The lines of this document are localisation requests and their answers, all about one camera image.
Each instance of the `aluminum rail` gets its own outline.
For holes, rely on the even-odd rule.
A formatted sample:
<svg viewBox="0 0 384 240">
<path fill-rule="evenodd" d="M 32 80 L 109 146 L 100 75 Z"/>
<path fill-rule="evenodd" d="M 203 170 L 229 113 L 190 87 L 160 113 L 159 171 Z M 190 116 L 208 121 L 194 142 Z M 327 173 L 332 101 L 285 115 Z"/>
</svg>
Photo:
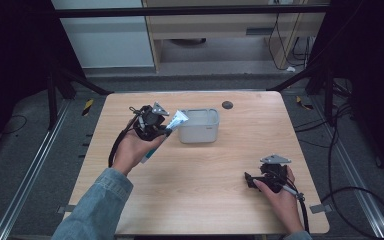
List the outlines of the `aluminum rail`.
<svg viewBox="0 0 384 240">
<path fill-rule="evenodd" d="M 55 127 L 47 132 L 41 146 L 39 147 L 39 150 L 36 153 L 35 158 L 30 165 L 29 170 L 27 171 L 23 181 L 20 184 L 20 187 L 17 190 L 17 193 L 7 208 L 5 215 L 2 217 L 0 221 L 0 240 L 7 239 L 9 236 L 9 233 L 14 226 L 18 215 L 20 214 L 20 211 L 27 200 L 30 190 L 34 185 L 37 176 L 39 175 L 40 169 L 45 162 L 49 150 L 51 149 L 51 146 L 54 143 L 56 136 L 58 135 L 61 125 L 64 122 L 70 103 L 70 100 L 63 101 L 63 106 L 61 107 L 59 114 L 60 117 L 58 118 L 59 120 L 56 122 Z"/>
<path fill-rule="evenodd" d="M 322 100 L 317 97 L 311 97 L 311 100 L 314 103 L 316 110 L 320 116 L 323 114 L 323 103 Z M 330 137 L 333 137 L 332 128 L 326 123 L 325 129 Z M 339 162 L 342 165 L 342 168 L 345 171 L 345 175 L 348 178 L 348 181 L 352 186 L 368 189 L 363 178 L 358 173 L 356 167 L 353 164 L 351 157 L 348 155 L 345 146 L 343 145 L 341 139 L 338 139 L 337 143 L 334 146 L 334 152 L 338 157 Z M 384 216 L 376 203 L 376 200 L 369 194 L 358 191 L 355 193 L 357 199 L 363 209 L 370 226 L 373 229 L 375 235 L 379 238 L 384 238 Z"/>
<path fill-rule="evenodd" d="M 267 13 L 318 13 L 340 10 L 329 4 L 294 5 L 237 5 L 237 6 L 185 6 L 144 8 L 62 9 L 30 12 L 33 17 L 97 18 L 172 15 L 216 15 L 216 14 L 267 14 Z"/>
</svg>

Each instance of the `floor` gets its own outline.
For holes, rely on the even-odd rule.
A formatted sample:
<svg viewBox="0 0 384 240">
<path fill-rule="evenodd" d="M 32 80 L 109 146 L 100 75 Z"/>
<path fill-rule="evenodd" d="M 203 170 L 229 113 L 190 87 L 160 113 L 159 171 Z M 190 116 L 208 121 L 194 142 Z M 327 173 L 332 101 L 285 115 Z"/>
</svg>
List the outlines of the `floor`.
<svg viewBox="0 0 384 240">
<path fill-rule="evenodd" d="M 300 56 L 298 54 L 303 49 L 303 42 L 299 42 L 296 56 Z M 290 60 L 298 64 L 303 62 L 294 59 L 292 55 Z M 296 71 L 300 70 L 302 66 L 296 67 Z M 202 44 L 197 43 L 197 40 L 167 40 L 158 72 L 129 71 L 118 77 L 91 78 L 90 81 L 117 92 L 264 90 L 293 75 L 293 72 L 277 69 L 264 40 L 252 37 L 207 39 Z M 294 126 L 317 121 L 322 117 L 320 107 L 317 106 L 322 106 L 323 96 L 306 96 L 302 89 L 305 83 L 305 80 L 300 81 L 282 93 Z M 78 90 L 74 101 L 58 98 L 60 109 L 68 109 L 62 130 L 56 133 L 52 148 L 45 152 L 45 158 L 39 165 L 40 171 L 33 175 L 34 184 L 30 186 L 30 194 L 21 199 L 24 200 L 21 201 L 21 207 L 15 210 L 16 220 L 8 223 L 13 239 L 47 239 L 46 236 L 52 235 L 61 221 L 62 216 L 56 213 L 56 209 L 68 202 L 105 101 L 105 97 L 74 85 Z M 314 106 L 314 110 L 308 111 L 299 106 L 296 103 L 297 95 Z M 94 105 L 88 116 L 82 116 L 84 104 L 90 98 L 94 99 Z M 346 100 L 335 97 L 334 102 L 340 106 Z M 361 185 L 362 182 L 364 187 L 376 191 L 384 199 L 384 169 L 376 167 L 375 156 L 359 131 L 358 124 L 353 121 L 352 114 L 342 117 L 339 123 L 340 141 L 332 152 L 335 187 L 353 183 Z M 36 153 L 47 137 L 47 124 L 46 92 L 22 100 L 14 109 L 14 117 L 0 139 L 0 221 L 11 210 L 8 206 L 20 184 L 24 183 L 23 179 L 30 172 L 33 159 L 36 159 Z M 332 131 L 322 126 L 314 131 L 297 133 L 320 197 L 328 193 L 326 160 L 330 155 L 327 146 Z M 347 213 L 346 217 L 365 232 L 373 234 L 373 221 L 384 222 L 382 219 L 370 220 L 370 214 L 379 216 L 377 208 L 371 206 L 370 197 L 351 192 L 338 196 L 337 202 L 344 209 L 343 212 Z M 384 209 L 379 211 L 384 216 Z M 328 214 L 328 218 L 331 230 L 324 236 L 314 236 L 315 239 L 367 239 L 348 227 L 335 212 Z"/>
</svg>

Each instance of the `white cabinet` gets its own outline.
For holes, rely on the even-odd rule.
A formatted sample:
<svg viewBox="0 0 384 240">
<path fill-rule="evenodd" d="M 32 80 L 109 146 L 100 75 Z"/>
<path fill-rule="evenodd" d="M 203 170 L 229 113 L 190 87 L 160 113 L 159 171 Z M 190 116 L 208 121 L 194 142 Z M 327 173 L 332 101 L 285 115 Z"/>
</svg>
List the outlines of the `white cabinet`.
<svg viewBox="0 0 384 240">
<path fill-rule="evenodd" d="M 137 8 L 141 0 L 52 0 L 56 9 Z M 85 72 L 154 67 L 144 17 L 61 19 Z"/>
</svg>

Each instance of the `black curtain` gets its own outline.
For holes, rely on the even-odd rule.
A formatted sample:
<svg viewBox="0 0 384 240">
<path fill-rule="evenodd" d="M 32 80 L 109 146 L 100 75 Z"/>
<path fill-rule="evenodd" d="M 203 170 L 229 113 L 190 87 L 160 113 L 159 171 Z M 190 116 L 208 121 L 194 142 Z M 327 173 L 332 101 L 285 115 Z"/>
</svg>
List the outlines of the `black curtain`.
<svg viewBox="0 0 384 240">
<path fill-rule="evenodd" d="M 311 59 L 328 52 L 334 76 L 352 82 L 351 103 L 384 167 L 384 1 L 332 4 L 347 8 L 326 15 Z"/>
<path fill-rule="evenodd" d="M 49 0 L 0 0 L 0 133 L 19 100 L 47 88 L 44 47 L 65 69 L 85 77 L 60 20 L 33 19 L 29 12 L 35 10 L 54 7 Z"/>
</svg>

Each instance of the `cable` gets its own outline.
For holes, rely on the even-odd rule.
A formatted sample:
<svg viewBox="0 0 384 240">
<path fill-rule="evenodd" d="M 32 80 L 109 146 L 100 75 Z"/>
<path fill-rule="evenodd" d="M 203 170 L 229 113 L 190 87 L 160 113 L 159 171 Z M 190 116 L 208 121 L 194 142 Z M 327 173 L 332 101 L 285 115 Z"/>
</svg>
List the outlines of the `cable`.
<svg viewBox="0 0 384 240">
<path fill-rule="evenodd" d="M 310 145 L 313 145 L 313 146 L 316 146 L 316 147 L 329 148 L 329 146 L 318 145 L 318 144 L 311 143 L 311 142 L 308 142 L 308 141 L 305 141 L 305 140 L 302 140 L 302 139 L 298 139 L 298 141 L 303 142 L 303 143 L 307 143 L 307 144 L 310 144 Z"/>
<path fill-rule="evenodd" d="M 300 204 L 301 212 L 302 212 L 302 218 L 304 220 L 304 230 L 310 234 L 310 226 L 308 224 L 307 208 L 305 207 L 305 203 L 304 203 L 304 201 L 305 201 L 304 194 L 301 193 L 300 191 L 298 191 L 298 188 L 295 186 L 294 182 L 288 176 L 286 176 L 286 179 L 284 179 L 284 178 L 282 178 L 281 175 L 277 174 L 276 172 L 273 172 L 273 171 L 268 171 L 268 172 L 270 174 L 274 175 L 275 177 L 279 178 L 280 180 L 282 180 L 288 187 L 290 187 L 292 190 L 294 190 L 296 192 L 295 197 L 297 198 L 297 200 Z"/>
<path fill-rule="evenodd" d="M 113 146 L 111 148 L 110 155 L 108 156 L 108 167 L 112 167 L 113 161 L 114 161 L 114 156 L 115 156 L 115 153 L 117 152 L 118 145 L 124 139 L 124 137 L 126 136 L 127 132 L 129 132 L 130 130 L 133 129 L 131 127 L 132 127 L 133 123 L 137 120 L 139 115 L 141 114 L 141 112 L 143 110 L 143 107 L 140 110 L 136 110 L 133 107 L 129 107 L 129 109 L 135 114 L 135 116 L 133 117 L 132 120 L 130 120 L 130 122 L 127 124 L 126 128 L 123 131 L 120 132 L 120 134 L 118 135 L 117 139 L 114 141 L 114 144 L 113 144 Z"/>
<path fill-rule="evenodd" d="M 367 190 L 367 189 L 364 189 L 364 188 L 359 188 L 359 187 L 353 187 L 353 186 L 349 186 L 349 187 L 344 187 L 344 188 L 340 188 L 340 189 L 337 189 L 337 190 L 333 190 L 333 187 L 332 187 L 332 151 L 333 151 L 333 146 L 335 145 L 335 142 L 336 142 L 336 138 L 337 138 L 337 135 L 338 135 L 338 124 L 337 124 L 337 119 L 339 119 L 338 116 L 340 116 L 341 114 L 341 111 L 345 111 L 349 108 L 350 106 L 346 106 L 344 107 L 344 109 L 339 109 L 338 112 L 335 114 L 335 117 L 336 117 L 336 121 L 334 121 L 334 132 L 332 134 L 332 141 L 330 143 L 330 146 L 329 146 L 329 153 L 328 153 L 328 183 L 329 183 L 329 194 L 327 196 L 325 196 L 324 198 L 322 198 L 321 202 L 324 202 L 327 198 L 330 197 L 330 199 L 332 200 L 332 204 L 333 206 L 335 207 L 335 210 L 336 212 L 338 213 L 338 215 L 341 217 L 342 220 L 344 220 L 344 222 L 346 224 L 348 224 L 352 229 L 354 229 L 355 231 L 357 231 L 358 233 L 360 233 L 361 235 L 365 236 L 365 237 L 368 237 L 368 238 L 372 238 L 372 239 L 384 239 L 384 238 L 379 238 L 377 236 L 373 236 L 371 234 L 368 234 L 366 232 L 364 232 L 363 230 L 357 228 L 355 225 L 353 225 L 350 221 L 348 221 L 344 215 L 342 214 L 342 212 L 339 210 L 337 204 L 336 204 L 336 201 L 335 201 L 335 198 L 334 198 L 334 195 L 338 192 L 341 192 L 341 191 L 346 191 L 346 190 L 360 190 L 360 191 L 364 191 L 366 193 L 369 193 L 369 194 L 372 194 L 383 206 L 384 206 L 384 201 L 379 197 L 377 196 L 376 194 L 374 194 L 373 192 Z"/>
<path fill-rule="evenodd" d="M 325 124 L 325 123 L 327 123 L 327 122 L 329 122 L 329 121 L 326 120 L 326 121 L 323 121 L 323 122 L 321 122 L 321 123 L 319 123 L 319 124 L 317 124 L 317 125 L 314 125 L 314 126 L 312 126 L 312 127 L 309 127 L 309 128 L 300 129 L 300 130 L 295 130 L 295 133 L 299 133 L 299 132 L 307 132 L 307 131 L 316 129 L 316 128 L 320 127 L 320 126 L 323 126 L 323 124 Z"/>
<path fill-rule="evenodd" d="M 292 56 L 296 60 L 304 61 L 304 66 L 307 65 L 307 61 L 308 61 L 308 58 L 310 56 L 310 38 L 311 37 L 307 37 L 307 39 L 306 39 L 306 45 L 305 45 L 304 53 L 295 53 L 296 46 L 297 46 L 298 41 L 300 39 L 299 37 L 297 37 L 297 39 L 295 40 L 294 47 L 292 48 Z"/>
<path fill-rule="evenodd" d="M 11 133 L 15 133 L 15 132 L 18 132 L 20 131 L 26 124 L 27 124 L 27 118 L 23 115 L 14 115 L 14 116 L 11 116 L 11 118 L 17 118 L 17 117 L 20 117 L 20 118 L 23 118 L 24 119 L 24 122 L 23 124 L 21 124 L 21 127 L 15 129 L 15 130 L 12 130 L 12 131 L 9 131 L 9 132 L 3 132 L 2 134 L 11 134 Z"/>
<path fill-rule="evenodd" d="M 309 125 L 309 124 L 312 124 L 312 123 L 315 123 L 315 122 L 318 122 L 318 121 L 323 121 L 323 119 L 320 118 L 320 119 L 318 119 L 318 120 L 314 120 L 314 121 L 311 121 L 311 122 L 303 123 L 303 124 L 301 124 L 301 125 L 295 126 L 294 128 L 303 127 L 303 126 L 306 126 L 306 125 Z"/>
<path fill-rule="evenodd" d="M 296 24 L 297 24 L 297 22 L 295 22 L 295 25 L 294 25 L 294 28 L 292 29 L 292 31 L 295 30 L 295 28 L 296 28 Z M 274 65 L 276 66 L 276 68 L 277 68 L 278 70 L 286 70 L 286 68 L 282 69 L 282 68 L 280 68 L 279 66 L 277 66 L 276 61 L 275 61 L 274 56 L 273 56 L 273 53 L 272 53 L 272 51 L 271 51 L 271 38 L 272 38 L 272 36 L 273 36 L 273 33 L 274 33 L 275 29 L 277 29 L 277 34 L 278 34 L 278 37 L 279 37 L 279 42 L 280 42 L 280 45 L 282 46 L 283 56 L 285 57 L 285 60 L 286 60 L 292 67 L 298 67 L 298 66 L 302 66 L 302 65 L 304 65 L 304 64 L 294 64 L 294 63 L 289 62 L 288 57 L 286 56 L 285 46 L 283 45 L 282 38 L 280 37 L 280 31 L 279 31 L 279 13 L 276 13 L 276 21 L 275 21 L 275 23 L 274 23 L 273 31 L 272 31 L 271 34 L 270 34 L 270 37 L 269 37 L 269 44 L 268 44 L 268 45 L 269 45 L 269 52 L 270 52 L 270 55 L 271 55 L 271 57 L 272 57 L 272 59 L 273 59 L 273 62 L 274 62 Z"/>
<path fill-rule="evenodd" d="M 357 15 L 357 12 L 358 12 L 358 10 L 360 10 L 360 8 L 361 8 L 361 6 L 363 5 L 363 2 L 364 2 L 364 0 L 360 0 L 360 3 L 359 3 L 359 5 L 358 5 L 358 7 L 356 8 L 356 10 L 354 11 L 354 13 L 351 15 L 351 17 L 349 17 L 348 18 L 348 20 L 345 22 L 345 24 L 344 25 L 342 25 L 342 27 L 338 30 L 338 32 L 335 34 L 335 36 L 333 36 L 330 40 L 329 40 L 329 42 L 326 44 L 326 46 L 314 57 L 314 58 L 312 58 L 312 61 L 311 62 L 309 62 L 309 64 L 310 63 L 312 63 L 312 62 L 314 62 L 317 58 L 319 58 L 320 57 L 320 55 L 324 52 L 324 51 L 326 51 L 326 49 L 328 48 L 328 47 L 330 47 L 330 45 L 333 43 L 333 41 L 334 40 L 336 40 L 336 38 L 342 33 L 342 31 L 344 31 L 344 29 L 345 29 L 345 27 L 346 26 L 348 26 L 348 24 L 351 22 L 351 20 L 355 17 L 355 15 Z"/>
</svg>

